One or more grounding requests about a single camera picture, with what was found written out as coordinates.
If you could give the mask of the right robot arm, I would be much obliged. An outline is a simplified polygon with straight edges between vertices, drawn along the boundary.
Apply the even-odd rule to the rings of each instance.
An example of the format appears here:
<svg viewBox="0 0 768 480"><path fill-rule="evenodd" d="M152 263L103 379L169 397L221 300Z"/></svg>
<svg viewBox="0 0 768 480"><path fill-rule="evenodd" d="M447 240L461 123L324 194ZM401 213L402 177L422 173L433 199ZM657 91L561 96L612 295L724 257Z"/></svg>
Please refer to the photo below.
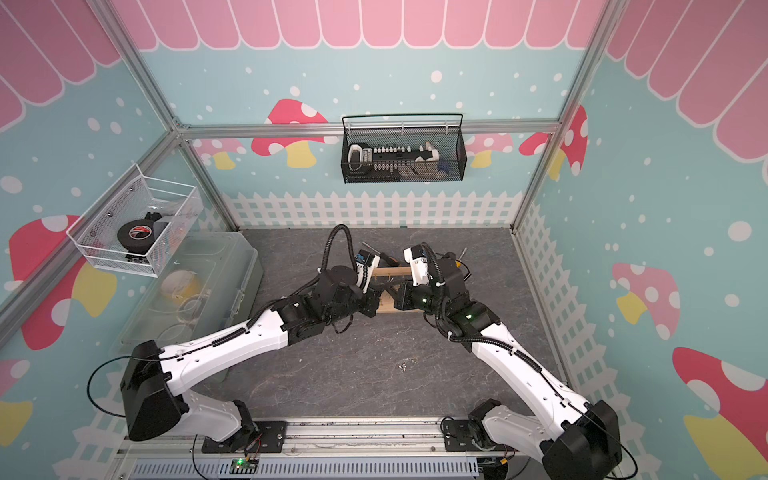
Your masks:
<svg viewBox="0 0 768 480"><path fill-rule="evenodd" d="M437 255L426 243L404 252L411 283L395 305L418 309L437 331L490 366L525 402L518 414L494 399L468 416L470 437L481 450L504 446L538 461L552 479L606 479L622 461L616 412L589 402L534 359L484 303L472 299L454 254Z"/></svg>

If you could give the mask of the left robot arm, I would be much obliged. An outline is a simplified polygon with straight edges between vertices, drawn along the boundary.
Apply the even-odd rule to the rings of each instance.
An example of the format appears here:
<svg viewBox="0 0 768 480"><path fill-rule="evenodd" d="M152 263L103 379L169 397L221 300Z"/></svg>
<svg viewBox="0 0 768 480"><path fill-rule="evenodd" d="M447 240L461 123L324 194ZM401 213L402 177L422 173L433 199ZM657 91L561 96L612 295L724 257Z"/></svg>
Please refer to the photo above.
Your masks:
<svg viewBox="0 0 768 480"><path fill-rule="evenodd" d="M345 265L329 266L335 237L351 235L335 226L324 246L317 275L291 295L271 300L255 318L181 344L160 347L153 340L135 346L120 383L128 437L133 442L164 434L201 435L243 448L259 433L247 405L193 392L207 378L260 354L321 334L342 334L355 313L378 305L370 275L358 269L355 254Z"/></svg>

